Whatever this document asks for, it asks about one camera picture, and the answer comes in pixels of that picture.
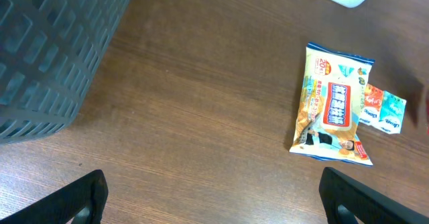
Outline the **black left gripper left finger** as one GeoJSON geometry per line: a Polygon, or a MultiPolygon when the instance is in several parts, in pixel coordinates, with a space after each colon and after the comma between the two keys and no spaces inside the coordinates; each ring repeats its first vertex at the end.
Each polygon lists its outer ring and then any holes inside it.
{"type": "Polygon", "coordinates": [[[99,224],[108,197],[102,170],[94,170],[34,204],[1,220],[17,223],[99,224]]]}

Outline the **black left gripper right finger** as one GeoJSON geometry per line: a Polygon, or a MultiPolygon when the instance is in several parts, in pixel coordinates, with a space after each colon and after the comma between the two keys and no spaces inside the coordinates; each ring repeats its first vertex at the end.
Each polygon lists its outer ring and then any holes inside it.
{"type": "Polygon", "coordinates": [[[331,167],[323,170],[319,194],[329,224],[428,222],[426,216],[331,167]]]}

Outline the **orange tissue pack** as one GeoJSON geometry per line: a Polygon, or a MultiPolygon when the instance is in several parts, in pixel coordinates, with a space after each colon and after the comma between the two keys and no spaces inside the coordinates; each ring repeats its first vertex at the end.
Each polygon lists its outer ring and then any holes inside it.
{"type": "Polygon", "coordinates": [[[361,123],[374,125],[379,121],[383,95],[383,90],[371,84],[367,84],[364,92],[364,107],[360,115],[361,123]]]}

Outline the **teal tissue pack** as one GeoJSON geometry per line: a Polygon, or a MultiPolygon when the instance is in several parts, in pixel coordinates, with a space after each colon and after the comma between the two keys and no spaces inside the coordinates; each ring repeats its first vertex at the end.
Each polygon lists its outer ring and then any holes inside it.
{"type": "Polygon", "coordinates": [[[405,99],[384,91],[379,119],[373,126],[388,134],[401,133],[406,103],[405,99]]]}

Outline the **yellow wet wipes pack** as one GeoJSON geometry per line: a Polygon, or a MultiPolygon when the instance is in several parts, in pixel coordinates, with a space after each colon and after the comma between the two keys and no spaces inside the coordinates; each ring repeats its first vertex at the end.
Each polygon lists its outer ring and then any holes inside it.
{"type": "Polygon", "coordinates": [[[357,137],[374,60],[314,42],[306,63],[294,141],[289,151],[319,160],[372,166],[357,137]]]}

